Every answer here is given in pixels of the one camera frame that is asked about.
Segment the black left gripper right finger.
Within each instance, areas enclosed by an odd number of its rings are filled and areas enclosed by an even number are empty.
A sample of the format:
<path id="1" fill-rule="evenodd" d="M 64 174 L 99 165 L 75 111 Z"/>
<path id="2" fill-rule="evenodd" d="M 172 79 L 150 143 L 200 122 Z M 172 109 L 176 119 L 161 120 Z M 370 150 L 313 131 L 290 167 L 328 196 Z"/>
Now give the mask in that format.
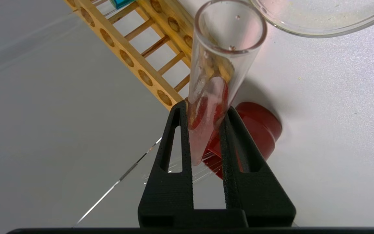
<path id="1" fill-rule="evenodd" d="M 234 108 L 219 137 L 226 208 L 241 210 L 252 228 L 292 226 L 296 208 Z"/>

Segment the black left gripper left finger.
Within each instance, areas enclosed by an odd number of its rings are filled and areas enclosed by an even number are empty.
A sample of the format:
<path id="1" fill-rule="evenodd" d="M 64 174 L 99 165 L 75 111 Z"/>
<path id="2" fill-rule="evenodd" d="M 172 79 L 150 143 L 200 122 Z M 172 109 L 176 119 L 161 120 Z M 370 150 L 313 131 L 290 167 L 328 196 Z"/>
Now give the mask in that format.
<path id="1" fill-rule="evenodd" d="M 169 173 L 175 129 L 181 129 L 181 172 Z M 193 174 L 187 104 L 175 104 L 169 113 L 150 176 L 138 206 L 141 228 L 174 226 L 177 214 L 193 210 Z"/>

